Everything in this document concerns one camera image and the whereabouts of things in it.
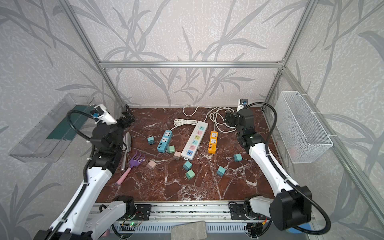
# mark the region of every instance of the pink handle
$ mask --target pink handle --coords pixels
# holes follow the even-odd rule
[[[121,185],[125,178],[128,176],[128,173],[131,171],[132,168],[128,168],[125,173],[119,178],[119,180],[116,182],[118,185]]]

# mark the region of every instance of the blue power strip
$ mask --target blue power strip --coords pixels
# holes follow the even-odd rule
[[[159,145],[157,146],[157,150],[159,152],[166,152],[166,149],[168,147],[170,138],[172,137],[172,131],[166,130],[164,132],[163,137],[161,138]]]

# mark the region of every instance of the teal cube charger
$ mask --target teal cube charger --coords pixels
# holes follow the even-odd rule
[[[238,154],[235,154],[233,156],[233,159],[235,160],[235,162],[240,162],[241,160],[243,160],[243,158],[241,157],[241,154],[238,153]]]
[[[191,180],[195,176],[195,173],[191,169],[188,172],[186,172],[185,175],[187,176],[188,180]]]
[[[186,161],[183,165],[183,168],[187,171],[189,171],[191,168],[192,168],[192,163],[190,163],[189,161]]]
[[[222,166],[220,166],[217,170],[217,175],[219,175],[220,177],[222,177],[225,173],[225,168],[223,168]]]
[[[147,141],[148,141],[149,145],[152,145],[155,143],[155,139],[153,137],[147,138]]]

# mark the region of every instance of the black cable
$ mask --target black cable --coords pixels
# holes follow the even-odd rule
[[[269,227],[271,226],[271,224],[272,224],[272,220],[269,220],[268,225],[265,227],[265,229],[262,231],[262,233],[260,233],[260,235],[258,235],[257,237],[260,237],[261,235],[265,234],[267,232],[267,230],[269,229]]]
[[[127,145],[125,144],[125,142],[123,141],[123,143],[122,143],[124,146],[125,146],[125,149],[124,150],[122,150],[123,152],[125,151],[125,150],[127,150]]]
[[[76,198],[75,198],[75,200],[73,201],[73,203],[71,204],[71,206],[68,208],[68,210],[65,212],[65,214],[64,214],[63,217],[61,218],[61,221],[56,225],[56,227],[52,230],[52,232],[51,232],[50,235],[48,236],[47,240],[51,240],[52,237],[55,235],[55,233],[57,233],[57,231],[59,230],[59,228],[61,227],[61,225],[62,225],[62,224],[65,222],[65,220],[68,218],[69,214],[71,213],[71,211],[74,209],[74,207],[75,207],[76,204],[79,202],[79,200],[80,200],[80,198],[82,197],[82,195],[84,194],[85,189],[86,189],[87,186],[88,186],[87,169],[88,169],[89,163],[91,162],[91,159],[93,158],[94,153],[95,153],[95,146],[92,145],[91,154],[89,155],[89,159],[88,159],[87,163],[85,164],[85,166],[84,166],[84,168],[83,168],[84,184],[83,184],[83,186],[81,187],[79,194],[76,196]]]
[[[102,212],[103,208],[106,209],[107,206],[105,206],[104,204],[101,204],[99,206],[99,212]],[[132,236],[132,235],[130,235],[129,237],[124,237],[122,234],[119,234],[119,232],[115,228],[115,225],[113,225],[113,224],[111,225],[111,228],[112,228],[112,231],[115,233],[115,235],[119,237],[119,239],[128,239],[130,236]]]
[[[80,135],[80,136],[81,136],[82,138],[84,138],[85,140],[89,141],[91,138],[88,137],[87,135],[85,135],[84,133],[80,132],[80,130],[78,130],[78,129],[73,125],[73,122],[72,122],[72,120],[71,120],[71,114],[72,114],[72,113],[78,113],[78,114],[84,115],[84,116],[86,116],[86,117],[88,117],[88,118],[92,118],[92,119],[95,119],[95,118],[92,117],[91,115],[85,113],[85,112],[78,111],[78,110],[69,110],[69,111],[67,112],[66,117],[65,117],[65,118],[67,119],[67,121],[68,121],[69,126],[70,126],[70,127],[71,127],[71,128],[78,134],[78,135]]]
[[[261,228],[263,227],[263,225],[259,225],[259,226],[256,226],[256,227],[248,227],[248,226],[244,226],[246,229],[258,229],[258,228]]]
[[[247,105],[244,108],[248,108],[248,107],[251,107],[251,106],[257,105],[257,104],[265,105],[265,106],[269,107],[273,111],[273,115],[274,115],[275,119],[273,120],[272,127],[271,127],[271,129],[270,129],[270,131],[268,133],[268,136],[266,138],[266,141],[265,141],[265,152],[267,154],[267,157],[268,157],[269,161],[271,162],[271,164],[275,168],[275,170],[278,172],[278,174],[283,179],[286,179],[286,176],[281,172],[281,170],[277,167],[276,163],[273,161],[273,159],[272,159],[272,157],[270,155],[270,152],[269,152],[269,147],[268,147],[269,141],[270,141],[271,136],[272,136],[272,132],[275,129],[275,126],[276,126],[277,112],[276,112],[276,110],[271,105],[269,105],[268,103],[263,103],[263,102],[251,103],[251,104]],[[296,227],[293,227],[293,228],[296,229],[296,230],[299,230],[299,231],[301,231],[303,233],[307,233],[307,234],[311,234],[311,235],[322,235],[322,234],[327,233],[331,229],[331,220],[330,220],[328,214],[321,208],[321,206],[319,206],[314,200],[312,200],[312,198],[310,198],[307,195],[305,195],[305,193],[303,193],[290,180],[286,180],[285,182],[288,183],[289,186],[291,186],[295,191],[297,191],[305,199],[307,199],[317,210],[319,210],[319,212],[323,215],[323,217],[325,219],[325,227],[323,229],[321,229],[321,230],[312,231],[312,230],[301,228],[299,226],[296,226]]]
[[[89,155],[89,159],[87,161],[87,163],[85,164],[84,168],[83,168],[83,179],[84,179],[84,183],[88,183],[88,176],[87,176],[87,169],[88,169],[88,166],[93,158],[93,155],[95,154],[95,145],[92,144],[92,150],[91,150],[91,154]]]

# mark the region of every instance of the aluminum frame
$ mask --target aluminum frame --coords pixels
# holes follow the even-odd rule
[[[288,69],[288,67],[284,67],[281,70],[282,75],[288,81],[290,86],[294,91],[298,91],[302,94],[302,97],[308,103],[309,107],[312,109],[315,114],[317,114],[317,118],[320,124],[324,127],[325,131],[329,135],[336,135],[333,131],[332,127],[328,124],[327,120],[324,116],[319,113],[319,109],[315,106],[313,101],[306,95],[305,90],[299,84],[295,76]],[[347,171],[348,175],[352,179],[353,183],[360,190],[360,193],[364,200],[367,202],[368,206],[371,208],[373,214],[377,217],[380,224],[384,227],[384,200],[372,185],[369,178],[364,174],[361,168],[356,163],[355,159],[349,153],[345,145],[342,143],[340,138],[337,136],[330,136],[333,141],[332,150],[339,159],[341,165]]]
[[[300,37],[302,36],[302,34],[304,32],[305,27],[307,26],[308,22],[310,21],[311,16],[312,16],[314,9],[316,8],[316,5],[318,2],[319,2],[319,0],[309,0],[308,1],[307,5],[304,9],[303,15],[301,16],[301,19],[299,21],[299,24],[297,25],[295,33],[293,34],[292,40],[291,40],[290,44],[288,45],[287,51],[285,52],[284,57],[282,59],[282,68],[287,66],[288,61],[290,60],[290,58],[293,54],[293,51],[294,51],[297,43],[299,42]],[[275,91],[277,85],[280,82],[280,77],[282,75],[282,73],[281,73],[282,68],[278,69],[279,71],[277,72],[275,79],[273,80],[273,83],[271,85],[271,88],[269,89],[269,92],[265,98],[266,103],[269,102],[269,100],[271,99],[272,93]]]
[[[115,85],[112,83],[111,79],[109,78],[109,76],[105,72],[105,69],[103,69],[100,66],[100,64],[99,64],[100,61],[99,61],[99,58],[98,58],[98,56],[96,54],[96,51],[92,47],[90,40],[88,39],[88,37],[87,37],[83,27],[81,26],[79,20],[77,19],[76,14],[74,13],[74,11],[73,11],[73,9],[71,7],[71,4],[68,2],[68,0],[57,0],[57,1],[59,3],[59,6],[60,6],[61,10],[66,15],[66,17],[68,18],[70,24],[75,29],[75,32],[79,36],[79,38],[80,38],[81,42],[83,43],[85,49],[87,50],[87,52],[91,56],[91,59],[92,59],[93,63],[95,64],[95,66],[96,66],[97,70],[99,71],[100,75],[103,77],[103,80],[107,84],[107,87],[111,90],[111,92],[112,92],[113,96],[115,97],[116,101],[123,108],[125,106],[125,103],[124,103],[123,99],[121,98],[121,96],[119,95],[117,89],[115,88]]]
[[[281,61],[101,61],[102,68],[280,68]]]

